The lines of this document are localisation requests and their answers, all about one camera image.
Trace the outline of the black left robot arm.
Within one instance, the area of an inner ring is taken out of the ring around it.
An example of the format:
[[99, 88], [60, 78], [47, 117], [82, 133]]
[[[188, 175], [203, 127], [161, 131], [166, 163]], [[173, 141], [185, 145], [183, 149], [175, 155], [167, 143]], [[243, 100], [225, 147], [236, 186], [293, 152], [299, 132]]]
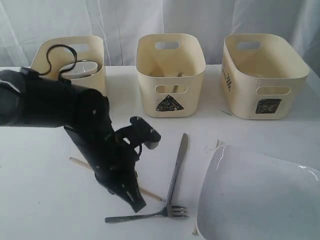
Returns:
[[68, 80], [40, 77], [29, 68], [0, 73], [0, 124], [3, 127], [63, 127], [96, 180], [135, 212], [146, 206], [135, 164], [146, 141], [140, 117], [114, 130], [106, 96]]

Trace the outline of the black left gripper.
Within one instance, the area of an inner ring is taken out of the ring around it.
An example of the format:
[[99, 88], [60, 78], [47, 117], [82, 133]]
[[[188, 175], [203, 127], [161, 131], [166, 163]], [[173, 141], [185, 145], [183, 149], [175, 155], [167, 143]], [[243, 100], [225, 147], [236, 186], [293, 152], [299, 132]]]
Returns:
[[111, 195], [121, 198], [135, 213], [147, 204], [139, 190], [135, 163], [138, 153], [116, 135], [108, 99], [95, 89], [77, 95], [73, 122], [64, 130], [93, 168], [96, 179]]

